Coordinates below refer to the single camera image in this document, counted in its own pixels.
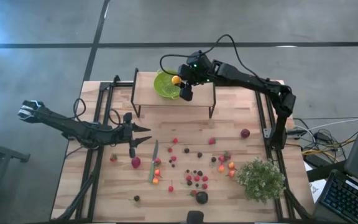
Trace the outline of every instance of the potted herb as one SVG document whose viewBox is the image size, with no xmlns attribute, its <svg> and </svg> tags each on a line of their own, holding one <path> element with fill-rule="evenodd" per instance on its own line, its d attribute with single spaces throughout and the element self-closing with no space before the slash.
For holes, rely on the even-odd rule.
<svg viewBox="0 0 358 224">
<path fill-rule="evenodd" d="M 285 189 L 285 177 L 271 160 L 255 158 L 243 165 L 236 177 L 237 182 L 245 187 L 246 196 L 257 202 L 266 203 L 270 199 L 279 198 Z"/>
</svg>

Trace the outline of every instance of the lime green bowl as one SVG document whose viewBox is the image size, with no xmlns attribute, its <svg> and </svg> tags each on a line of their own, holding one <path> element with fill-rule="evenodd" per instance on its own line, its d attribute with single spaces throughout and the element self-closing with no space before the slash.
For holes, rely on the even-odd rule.
<svg viewBox="0 0 358 224">
<path fill-rule="evenodd" d="M 167 70 L 167 72 L 176 73 L 173 70 Z M 172 84 L 172 77 L 173 75 L 158 70 L 154 79 L 154 90 L 162 97 L 177 99 L 180 88 Z"/>
</svg>

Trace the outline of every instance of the keyboard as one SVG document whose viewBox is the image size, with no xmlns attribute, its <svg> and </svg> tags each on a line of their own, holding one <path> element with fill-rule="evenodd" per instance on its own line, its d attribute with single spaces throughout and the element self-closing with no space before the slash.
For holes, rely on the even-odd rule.
<svg viewBox="0 0 358 224">
<path fill-rule="evenodd" d="M 340 172 L 332 172 L 321 203 L 352 223 L 358 223 L 358 184 Z"/>
</svg>

